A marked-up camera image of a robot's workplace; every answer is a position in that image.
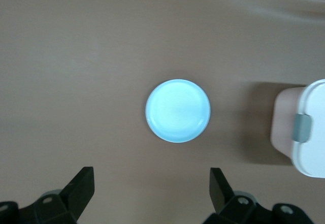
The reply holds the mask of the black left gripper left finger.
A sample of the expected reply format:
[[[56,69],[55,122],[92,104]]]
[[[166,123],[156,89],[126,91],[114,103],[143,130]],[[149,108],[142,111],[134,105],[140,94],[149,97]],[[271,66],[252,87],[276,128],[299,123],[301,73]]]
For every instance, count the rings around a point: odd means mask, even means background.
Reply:
[[[84,167],[62,190],[48,191],[27,207],[0,202],[0,224],[77,224],[93,195],[94,169]]]

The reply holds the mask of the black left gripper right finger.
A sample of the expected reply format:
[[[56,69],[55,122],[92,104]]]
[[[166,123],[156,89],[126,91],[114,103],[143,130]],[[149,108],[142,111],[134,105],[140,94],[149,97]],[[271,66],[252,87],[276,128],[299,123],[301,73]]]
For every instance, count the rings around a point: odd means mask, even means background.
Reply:
[[[220,168],[210,169],[209,194],[215,212],[205,224],[315,224],[295,205],[278,203],[268,210],[251,194],[234,191]]]

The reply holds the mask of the white lidded storage box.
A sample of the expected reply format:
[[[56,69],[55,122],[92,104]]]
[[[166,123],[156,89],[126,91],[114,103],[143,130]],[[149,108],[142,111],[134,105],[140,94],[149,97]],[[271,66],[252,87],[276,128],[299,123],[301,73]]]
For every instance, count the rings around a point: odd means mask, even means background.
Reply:
[[[270,141],[300,173],[325,179],[325,79],[278,94]]]

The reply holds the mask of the light blue round plate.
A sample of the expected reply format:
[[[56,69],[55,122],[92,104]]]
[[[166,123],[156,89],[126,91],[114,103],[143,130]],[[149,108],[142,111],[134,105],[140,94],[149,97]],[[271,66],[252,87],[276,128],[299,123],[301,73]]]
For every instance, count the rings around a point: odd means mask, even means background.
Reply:
[[[185,143],[206,129],[211,105],[205,91],[185,79],[172,79],[158,85],[149,95],[145,117],[149,128],[162,140]]]

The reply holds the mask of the brown table mat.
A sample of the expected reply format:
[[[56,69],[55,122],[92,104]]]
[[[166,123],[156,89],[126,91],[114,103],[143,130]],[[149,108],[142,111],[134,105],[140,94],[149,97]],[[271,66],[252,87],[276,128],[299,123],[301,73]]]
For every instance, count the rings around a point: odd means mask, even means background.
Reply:
[[[29,205],[92,166],[80,224],[201,224],[209,171],[325,224],[325,180],[270,143],[276,95],[325,78],[325,0],[0,0],[0,201]],[[185,79],[211,105],[171,143],[145,106]]]

